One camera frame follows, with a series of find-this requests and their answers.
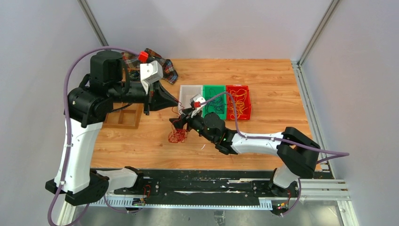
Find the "plaid cloth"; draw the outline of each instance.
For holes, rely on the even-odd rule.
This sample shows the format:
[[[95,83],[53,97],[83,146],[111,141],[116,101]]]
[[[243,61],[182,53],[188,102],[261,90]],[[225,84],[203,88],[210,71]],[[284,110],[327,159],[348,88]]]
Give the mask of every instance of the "plaid cloth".
[[[174,84],[177,81],[178,75],[176,69],[173,67],[172,61],[162,58],[161,55],[149,48],[146,48],[144,52],[155,58],[155,60],[162,66],[163,79],[168,81],[170,84]],[[140,81],[140,62],[137,60],[137,57],[138,56],[135,54],[126,52],[122,53],[122,59],[128,66],[129,76],[132,81]]]

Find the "robotic arm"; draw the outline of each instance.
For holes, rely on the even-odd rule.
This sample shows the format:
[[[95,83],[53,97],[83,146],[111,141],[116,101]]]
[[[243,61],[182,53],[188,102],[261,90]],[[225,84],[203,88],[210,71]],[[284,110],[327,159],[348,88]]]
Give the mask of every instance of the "robotic arm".
[[[113,111],[113,103],[142,103],[144,113],[177,106],[177,100],[160,84],[163,72],[156,61],[140,65],[141,82],[122,82],[122,68],[128,71],[122,55],[114,51],[102,51],[91,57],[90,74],[84,76],[79,87],[68,94],[69,114],[72,126],[72,142],[65,180],[61,181],[67,150],[67,134],[60,168],[54,179],[46,182],[46,189],[56,193],[61,186],[65,200],[77,206],[100,200],[108,191],[126,188],[141,191],[144,175],[133,167],[121,170],[90,170],[90,162],[98,132],[107,113]],[[223,154],[264,153],[279,156],[283,166],[275,169],[268,184],[269,189],[281,196],[298,177],[312,178],[319,153],[300,147],[291,147],[286,142],[263,137],[278,137],[303,145],[319,148],[319,145],[292,127],[275,134],[239,133],[226,128],[217,114],[201,117],[205,99],[196,95],[192,108],[184,109],[178,119],[170,119],[174,127],[194,129]]]
[[[201,95],[193,97],[192,108],[183,109],[177,119],[169,119],[176,129],[194,129],[215,144],[215,148],[223,154],[263,153],[278,156],[283,166],[273,172],[269,182],[269,189],[276,195],[282,194],[296,179],[313,178],[319,153],[301,148],[278,140],[265,137],[282,138],[302,145],[320,148],[320,146],[306,135],[293,127],[287,127],[284,132],[274,134],[238,133],[226,128],[225,122],[216,113],[209,113],[201,117],[201,109],[205,106],[205,99]]]
[[[46,189],[56,193],[62,185],[62,194],[71,205],[96,202],[106,192],[119,188],[140,191],[143,173],[133,167],[121,170],[90,171],[90,162],[98,132],[107,113],[113,111],[114,102],[143,103],[144,113],[177,106],[176,99],[161,85],[162,67],[157,61],[140,65],[141,82],[127,79],[122,82],[122,68],[128,71],[122,55],[114,51],[102,51],[90,59],[90,74],[84,76],[79,87],[68,94],[69,113],[72,126],[72,144],[66,177],[61,172],[66,154],[67,139],[56,177],[46,183]]]

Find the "gray wall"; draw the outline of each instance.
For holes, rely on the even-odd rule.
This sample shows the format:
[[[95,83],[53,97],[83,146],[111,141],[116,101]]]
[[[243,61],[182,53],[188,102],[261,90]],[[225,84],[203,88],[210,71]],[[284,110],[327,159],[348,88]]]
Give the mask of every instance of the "gray wall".
[[[44,183],[61,160],[64,77],[100,45],[75,0],[2,2],[0,31],[0,225],[47,225],[53,195]],[[71,87],[88,66],[79,65]]]
[[[360,225],[397,225],[399,2],[342,0],[304,65]]]
[[[169,58],[298,59],[331,0],[88,0],[110,45]]]

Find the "tangled wire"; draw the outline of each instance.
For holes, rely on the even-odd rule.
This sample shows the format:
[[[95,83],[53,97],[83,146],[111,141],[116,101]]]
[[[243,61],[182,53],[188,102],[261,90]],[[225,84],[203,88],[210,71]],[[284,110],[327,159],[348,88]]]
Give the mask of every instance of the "tangled wire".
[[[182,106],[182,103],[179,101],[180,106],[182,107],[181,111],[184,109],[184,107]],[[177,144],[179,142],[184,143],[187,140],[187,135],[188,135],[188,130],[186,129],[175,129],[175,127],[173,126],[173,124],[177,121],[180,121],[181,118],[179,116],[179,118],[175,121],[172,122],[172,131],[169,133],[169,137],[168,137],[168,141],[169,143],[174,143]]]
[[[216,96],[217,93],[213,89],[209,89],[209,98]],[[213,101],[205,105],[206,112],[215,112],[216,114],[224,114],[224,106],[226,103],[223,102],[223,96],[215,98]]]
[[[244,114],[243,113],[244,110],[247,109],[244,103],[244,101],[247,98],[247,91],[245,89],[239,89],[237,91],[231,90],[230,94],[233,96],[234,102],[236,103],[237,119],[239,119],[240,116]],[[230,117],[234,119],[233,103],[231,102],[230,98],[229,98],[229,106],[230,106],[229,110],[231,111]]]

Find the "white plastic bracket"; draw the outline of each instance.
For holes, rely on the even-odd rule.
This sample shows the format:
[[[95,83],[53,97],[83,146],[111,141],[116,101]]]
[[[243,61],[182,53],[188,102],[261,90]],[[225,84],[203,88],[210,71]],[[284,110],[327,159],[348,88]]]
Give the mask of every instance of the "white plastic bracket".
[[[154,60],[149,64],[140,64],[140,81],[148,94],[150,84],[159,81],[163,77],[162,66]]]
[[[206,100],[205,100],[205,98],[204,98],[201,94],[197,94],[197,95],[195,95],[195,96],[190,100],[190,103],[191,103],[192,101],[194,101],[194,102],[200,102],[200,103],[202,104],[202,103],[204,103]],[[199,107],[196,107],[195,110],[192,111],[191,117],[194,117],[198,112],[200,112],[200,111],[202,110],[202,108],[203,108],[205,105],[207,105],[207,104],[204,104],[204,105],[201,105],[201,106],[199,106]]]

